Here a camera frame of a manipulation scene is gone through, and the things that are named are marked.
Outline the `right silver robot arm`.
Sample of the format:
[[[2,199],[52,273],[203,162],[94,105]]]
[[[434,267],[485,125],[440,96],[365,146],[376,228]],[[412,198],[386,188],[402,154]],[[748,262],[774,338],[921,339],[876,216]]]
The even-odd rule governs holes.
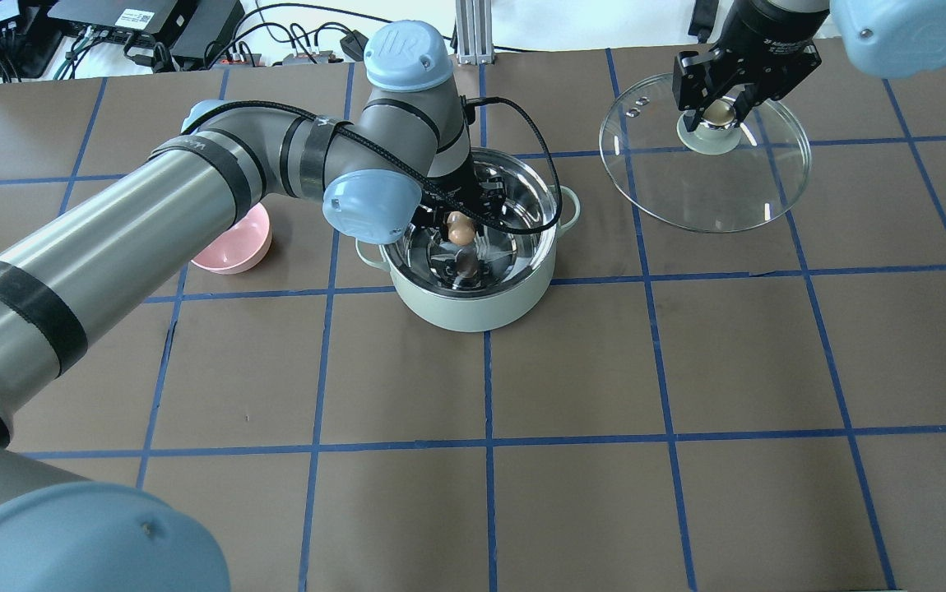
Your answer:
[[[787,97],[822,64],[814,37],[827,20],[865,74],[904,78],[946,67],[946,1],[736,1],[712,48],[675,57],[679,131],[710,130],[714,106],[726,130]]]

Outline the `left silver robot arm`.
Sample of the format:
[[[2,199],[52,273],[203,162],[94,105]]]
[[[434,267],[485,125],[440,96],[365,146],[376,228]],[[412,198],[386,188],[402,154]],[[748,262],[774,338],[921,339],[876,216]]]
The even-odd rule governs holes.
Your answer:
[[[272,101],[206,101],[181,134],[0,252],[0,591],[229,591],[210,531],[158,497],[9,450],[15,413],[269,194],[341,234],[396,243],[418,206],[466,210],[466,106],[442,34],[385,25],[365,45],[357,123]]]

